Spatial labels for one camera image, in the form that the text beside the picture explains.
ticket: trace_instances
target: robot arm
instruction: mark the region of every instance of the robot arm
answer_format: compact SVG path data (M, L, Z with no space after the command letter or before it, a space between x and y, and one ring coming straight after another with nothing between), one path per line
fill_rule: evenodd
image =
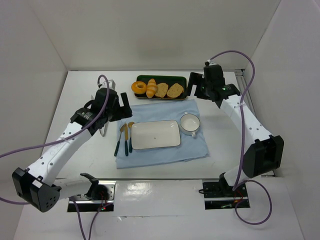
M107 89L99 82L98 86L99 90L94 100L87 102L71 117L70 123L58 138L58 141L62 141L50 147L25 170L17 168L12 174L17 194L43 213L49 211L59 199L78 194L86 194L89 198L94 198L103 188L99 185L98 179L87 173L81 173L76 178L56 180L72 155L107 122L132 116L127 94L121 94L123 106L120 106L119 97L114 91L115 84L110 80L111 88L104 111L88 129L72 137L92 122L101 111L107 97Z
M190 96L193 85L196 85L194 95L197 98L215 102L241 132L241 94L239 90L233 84L226 85L221 66L210 60L205 65L204 74L191 72L187 94ZM242 109L244 113L245 154L239 183L279 168L284 148L281 136L273 136L266 130L245 102L242 102ZM232 189L236 182L238 169L239 165L220 175L219 183L222 190Z

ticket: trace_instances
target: green tray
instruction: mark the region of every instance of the green tray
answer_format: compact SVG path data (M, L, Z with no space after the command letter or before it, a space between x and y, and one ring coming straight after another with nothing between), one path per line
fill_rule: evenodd
M138 99L157 99L157 100L185 100L187 98L187 79L183 76L161 76L161 75L139 75L136 81L144 82L148 84L150 79L154 79L156 84L166 83L168 89L173 84L180 84L183 87L183 93L177 98L168 98L167 95L164 97L153 96L148 98L146 94L134 94Z

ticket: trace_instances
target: white table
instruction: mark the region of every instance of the white table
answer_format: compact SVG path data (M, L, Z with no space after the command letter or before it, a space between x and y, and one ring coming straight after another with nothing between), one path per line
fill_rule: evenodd
M47 142L55 140L65 129L69 118L97 90L100 74L116 82L118 92L127 92L131 105L155 101L138 100L131 92L131 83L138 75L176 75L189 78L190 72L156 71L72 71L69 72L52 121ZM233 72L225 72L227 83L237 84ZM78 176L87 172L97 178L114 179L205 179L219 175L239 162L240 133L232 121L208 100L196 100L210 157L190 162L160 166L116 169L116 123L108 125L106 137L95 134L62 169L59 177ZM233 209L205 210L204 197L198 193L201 180L117 181L114 211L98 215L91 239L240 239L240 240L303 240L295 211L282 178L258 177L273 200L270 220L259 226L239 221ZM247 185L251 208L240 209L248 221L265 218L269 203L256 184ZM23 207L14 236L15 240L79 240L82 239L76 213L67 212L68 200L60 200L54 209L41 213L33 206ZM93 212L81 213L88 236Z
M47 142L54 141L63 132L70 117L95 96L97 78L105 74L116 83L118 93L126 92L130 105L152 104L160 100L141 100L134 96L131 84L138 75L183 76L189 79L190 71L70 71L67 75ZM236 86L234 72L225 72L226 83ZM108 179L205 179L218 178L223 172L236 166L240 159L241 135L230 118L218 109L214 102L196 99L201 127L210 156L189 162L117 169L114 151L117 144L117 123L110 122L105 137L97 132L68 161L60 172L60 178L89 173L96 178Z

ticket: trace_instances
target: white wall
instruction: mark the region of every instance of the white wall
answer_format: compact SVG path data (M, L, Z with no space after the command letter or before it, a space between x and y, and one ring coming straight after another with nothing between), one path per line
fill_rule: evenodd
M320 0L282 0L254 55L257 117L284 139L281 173L306 240L320 236ZM251 68L245 71L250 79Z
M28 0L70 70L201 69L251 56L280 0ZM245 68L240 56L219 58Z
M24 0L0 0L0 154L45 142L67 70ZM11 181L41 149L0 159L0 196L18 201ZM21 206L0 202L1 239L12 239Z

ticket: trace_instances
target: white rectangular plate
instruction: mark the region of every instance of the white rectangular plate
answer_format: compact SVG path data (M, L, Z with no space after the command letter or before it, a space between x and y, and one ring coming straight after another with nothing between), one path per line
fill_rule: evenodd
M132 148L153 149L175 147L181 143L177 121L149 121L132 125Z

